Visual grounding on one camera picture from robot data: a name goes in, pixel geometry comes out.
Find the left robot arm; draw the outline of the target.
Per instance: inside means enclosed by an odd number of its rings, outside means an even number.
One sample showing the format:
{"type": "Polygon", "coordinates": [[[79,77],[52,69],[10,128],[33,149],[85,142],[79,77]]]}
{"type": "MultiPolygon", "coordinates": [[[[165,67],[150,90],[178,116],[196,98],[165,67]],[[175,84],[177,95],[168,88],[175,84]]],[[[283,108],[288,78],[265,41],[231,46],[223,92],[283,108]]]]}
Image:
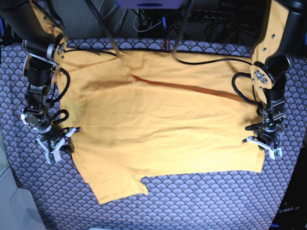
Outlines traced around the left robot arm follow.
{"type": "Polygon", "coordinates": [[[252,49],[250,73],[237,73],[252,81],[254,100],[261,122],[247,126],[254,135],[243,140],[269,153],[271,159],[281,157],[285,119],[286,71],[290,56],[300,50],[307,31],[307,2],[305,0],[268,0],[264,8],[260,35],[252,49]]]}

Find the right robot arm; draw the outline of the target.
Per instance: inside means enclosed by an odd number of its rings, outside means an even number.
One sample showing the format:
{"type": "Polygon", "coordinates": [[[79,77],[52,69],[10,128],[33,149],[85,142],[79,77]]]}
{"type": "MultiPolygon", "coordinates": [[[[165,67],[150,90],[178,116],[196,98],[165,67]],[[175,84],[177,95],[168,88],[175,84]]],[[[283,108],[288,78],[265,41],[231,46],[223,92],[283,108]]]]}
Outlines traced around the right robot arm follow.
{"type": "Polygon", "coordinates": [[[71,78],[61,68],[67,38],[64,24],[55,12],[52,2],[45,2],[44,10],[31,0],[2,0],[0,15],[23,40],[27,52],[23,74],[29,86],[25,94],[27,106],[21,113],[21,120],[43,136],[47,142],[37,138],[49,164],[61,160],[60,151],[73,152],[71,140],[80,127],[62,128],[61,123],[69,117],[65,109],[51,115],[48,111],[68,90],[71,78]]]}

